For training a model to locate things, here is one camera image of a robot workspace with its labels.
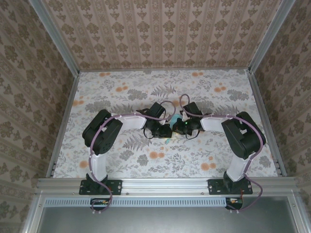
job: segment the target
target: floral tablecloth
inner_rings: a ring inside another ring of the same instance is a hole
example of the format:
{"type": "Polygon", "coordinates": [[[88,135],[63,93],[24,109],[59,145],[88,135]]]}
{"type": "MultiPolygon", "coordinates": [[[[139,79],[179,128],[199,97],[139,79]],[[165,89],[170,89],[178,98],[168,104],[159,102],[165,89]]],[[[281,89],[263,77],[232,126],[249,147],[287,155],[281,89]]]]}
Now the floral tablecloth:
{"type": "MultiPolygon", "coordinates": [[[[263,131],[245,70],[81,73],[54,177],[85,177],[89,149],[82,132],[101,109],[124,114],[171,100],[179,111],[179,96],[184,93],[203,113],[247,111],[263,131]]],[[[167,103],[164,107],[168,113],[173,111],[167,103]]],[[[127,130],[107,153],[107,172],[111,178],[221,177],[232,156],[224,133],[204,132],[194,140],[173,133],[166,144],[166,139],[145,138],[142,130],[127,130]]],[[[248,175],[277,176],[267,144],[248,175]]]]}

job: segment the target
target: floral wallpaper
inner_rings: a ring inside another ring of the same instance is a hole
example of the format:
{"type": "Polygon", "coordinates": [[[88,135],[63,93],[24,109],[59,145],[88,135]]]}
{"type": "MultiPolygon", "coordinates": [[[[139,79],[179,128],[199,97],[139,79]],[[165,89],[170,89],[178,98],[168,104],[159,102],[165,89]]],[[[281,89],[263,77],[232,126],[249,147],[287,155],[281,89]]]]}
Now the floral wallpaper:
{"type": "Polygon", "coordinates": [[[45,177],[73,77],[27,0],[0,1],[0,232],[18,232],[45,177]]]}
{"type": "Polygon", "coordinates": [[[81,70],[247,67],[281,0],[43,0],[81,70]]]}
{"type": "Polygon", "coordinates": [[[297,0],[255,75],[283,162],[311,212],[311,1],[297,0]]]}
{"type": "MultiPolygon", "coordinates": [[[[101,109],[122,114],[171,100],[179,113],[179,96],[187,93],[203,113],[247,111],[262,129],[245,70],[171,70],[81,72],[54,178],[85,177],[89,148],[82,132],[101,109]]],[[[167,114],[173,107],[165,104],[167,114]]],[[[193,140],[173,133],[170,140],[147,139],[142,130],[121,131],[107,153],[113,178],[221,177],[233,152],[224,133],[203,132],[193,140]]],[[[268,144],[248,171],[277,176],[268,144]]]]}

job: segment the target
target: purple cable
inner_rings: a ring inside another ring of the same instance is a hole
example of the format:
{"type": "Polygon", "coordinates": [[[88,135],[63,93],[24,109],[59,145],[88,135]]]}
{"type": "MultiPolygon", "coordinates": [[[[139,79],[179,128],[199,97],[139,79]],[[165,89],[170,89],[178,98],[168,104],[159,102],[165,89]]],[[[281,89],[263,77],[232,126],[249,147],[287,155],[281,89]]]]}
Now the purple cable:
{"type": "Polygon", "coordinates": [[[187,113],[188,115],[194,116],[194,117],[234,118],[234,119],[239,120],[239,121],[245,123],[246,125],[248,125],[248,126],[256,133],[256,135],[257,135],[257,137],[258,137],[258,139],[259,139],[259,141],[260,141],[260,148],[259,148],[259,150],[258,150],[255,154],[253,154],[253,155],[249,158],[249,160],[248,160],[248,162],[247,162],[247,165],[246,165],[246,167],[245,167],[243,173],[244,173],[244,176],[245,176],[245,178],[246,178],[247,180],[249,180],[250,182],[256,184],[256,185],[260,188],[260,193],[259,193],[258,197],[257,197],[250,205],[248,205],[247,207],[242,208],[242,209],[240,209],[240,210],[237,210],[237,211],[243,211],[243,210],[248,209],[250,206],[252,206],[253,204],[255,204],[255,203],[259,200],[259,198],[261,197],[262,192],[263,192],[263,189],[262,189],[261,185],[258,184],[258,183],[255,182],[255,181],[253,181],[252,179],[250,179],[250,178],[246,175],[246,172],[247,172],[249,166],[251,165],[252,160],[262,151],[262,148],[263,148],[263,140],[262,140],[262,138],[261,138],[260,133],[258,132],[258,130],[257,130],[251,123],[249,123],[248,121],[246,121],[246,120],[244,120],[244,119],[242,119],[242,118],[240,118],[240,117],[237,117],[237,116],[231,116],[231,115],[213,115],[213,114],[211,114],[211,115],[197,115],[197,114],[192,114],[192,113],[186,111],[185,108],[182,106],[181,100],[182,100],[182,98],[183,98],[184,96],[186,96],[186,97],[188,98],[188,103],[190,103],[190,97],[189,97],[189,95],[187,95],[187,94],[182,94],[181,97],[179,98],[179,105],[180,105],[180,107],[182,108],[182,110],[183,110],[185,113],[187,113]]]}
{"type": "MultiPolygon", "coordinates": [[[[108,192],[109,192],[109,203],[107,204],[107,206],[105,206],[101,211],[105,211],[109,205],[111,204],[112,202],[112,192],[111,190],[102,182],[100,182],[96,177],[95,175],[93,174],[93,170],[92,170],[92,163],[91,163],[91,159],[92,159],[92,156],[93,156],[93,147],[94,147],[94,143],[95,143],[95,140],[97,138],[97,136],[99,135],[99,133],[101,132],[101,130],[106,126],[106,124],[111,121],[112,119],[114,118],[118,118],[118,117],[121,117],[121,116],[139,116],[139,117],[145,117],[145,118],[149,118],[149,119],[152,119],[152,120],[158,120],[158,121],[162,121],[162,120],[170,120],[172,118],[172,116],[174,116],[175,112],[176,112],[176,107],[175,105],[173,104],[172,101],[169,101],[169,100],[165,100],[163,101],[162,103],[164,102],[168,102],[168,103],[171,103],[174,107],[174,112],[172,115],[166,117],[166,118],[156,118],[156,117],[152,117],[152,116],[145,116],[143,114],[140,114],[140,113],[127,113],[127,114],[122,114],[122,115],[114,115],[114,116],[111,116],[110,118],[108,118],[100,127],[99,129],[97,130],[97,132],[95,133],[94,137],[93,137],[93,140],[91,142],[91,146],[90,146],[90,156],[88,158],[88,165],[89,165],[89,170],[90,170],[90,173],[91,173],[91,176],[93,178],[94,181],[96,181],[98,184],[100,184],[101,186],[103,186],[108,192]]],[[[91,206],[91,209],[93,212],[95,212],[94,210],[94,203],[92,203],[92,206],[91,206]]]]}

